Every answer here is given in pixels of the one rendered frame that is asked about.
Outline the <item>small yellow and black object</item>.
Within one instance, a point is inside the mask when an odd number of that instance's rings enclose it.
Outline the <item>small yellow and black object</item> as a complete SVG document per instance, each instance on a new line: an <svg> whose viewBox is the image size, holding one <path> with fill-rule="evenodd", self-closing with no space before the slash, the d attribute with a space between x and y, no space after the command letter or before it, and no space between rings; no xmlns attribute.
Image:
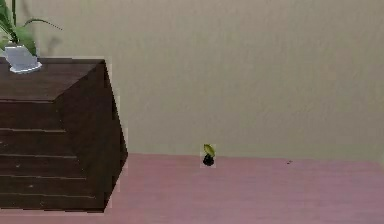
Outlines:
<svg viewBox="0 0 384 224"><path fill-rule="evenodd" d="M206 166L212 166L215 163L215 150L212 145L205 144L204 145L205 156L203 159L203 164Z"/></svg>

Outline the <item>dark brown chest of drawers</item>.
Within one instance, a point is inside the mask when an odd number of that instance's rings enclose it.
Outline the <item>dark brown chest of drawers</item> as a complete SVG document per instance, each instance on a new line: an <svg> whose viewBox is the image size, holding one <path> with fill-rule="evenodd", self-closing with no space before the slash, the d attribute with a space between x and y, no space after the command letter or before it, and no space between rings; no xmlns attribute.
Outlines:
<svg viewBox="0 0 384 224"><path fill-rule="evenodd" d="M102 212L127 159L102 59L0 59L0 208Z"/></svg>

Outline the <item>green house plant white pot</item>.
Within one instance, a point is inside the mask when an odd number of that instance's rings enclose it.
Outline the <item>green house plant white pot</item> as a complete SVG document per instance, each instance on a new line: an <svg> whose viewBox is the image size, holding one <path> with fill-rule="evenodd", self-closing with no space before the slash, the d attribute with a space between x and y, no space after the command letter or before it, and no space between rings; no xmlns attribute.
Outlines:
<svg viewBox="0 0 384 224"><path fill-rule="evenodd" d="M18 25L16 0L11 0L11 7L8 7L6 0L0 0L0 51L13 73L28 74L42 68L34 37L27 29L33 22L42 22L60 29L40 18L30 18L23 25Z"/></svg>

